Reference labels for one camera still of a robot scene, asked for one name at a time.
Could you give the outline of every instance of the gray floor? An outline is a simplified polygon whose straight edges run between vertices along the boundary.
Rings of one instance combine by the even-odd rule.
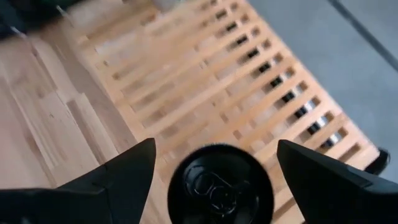
[[[249,0],[377,146],[391,152],[382,177],[398,182],[398,73],[327,0]],[[396,0],[341,0],[398,57]]]

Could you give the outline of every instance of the black plastic part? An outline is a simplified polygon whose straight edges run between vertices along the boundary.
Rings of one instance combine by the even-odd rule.
[[[43,27],[60,16],[57,6],[66,11],[81,0],[0,0],[0,40],[15,33],[15,27],[22,33]]]
[[[390,163],[390,152],[388,152],[386,149],[383,148],[378,148],[380,155],[379,157],[373,161],[370,165],[365,168],[365,171],[374,174],[374,175],[380,175],[381,172],[388,166]]]
[[[0,190],[0,223],[139,223],[155,157],[146,139],[57,189]]]
[[[306,223],[396,223],[398,185],[287,140],[277,158]]]
[[[270,65],[268,62],[266,62],[266,63],[262,64],[262,65],[259,67],[259,72],[263,73],[263,72],[265,72],[266,70],[268,70],[269,68],[271,68],[271,65]]]
[[[185,158],[167,198],[173,224],[269,223],[274,207],[271,182],[260,163],[226,144]]]

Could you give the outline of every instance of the wooden floor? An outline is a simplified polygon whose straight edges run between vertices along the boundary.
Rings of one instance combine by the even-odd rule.
[[[274,222],[301,223],[275,158],[279,139],[359,169],[378,156],[245,0],[194,0],[166,14],[147,1],[109,3],[77,6],[28,42],[0,43],[1,188],[56,187],[155,137],[141,222],[170,223],[178,163],[228,142],[267,169]],[[77,19],[94,6],[99,16]]]

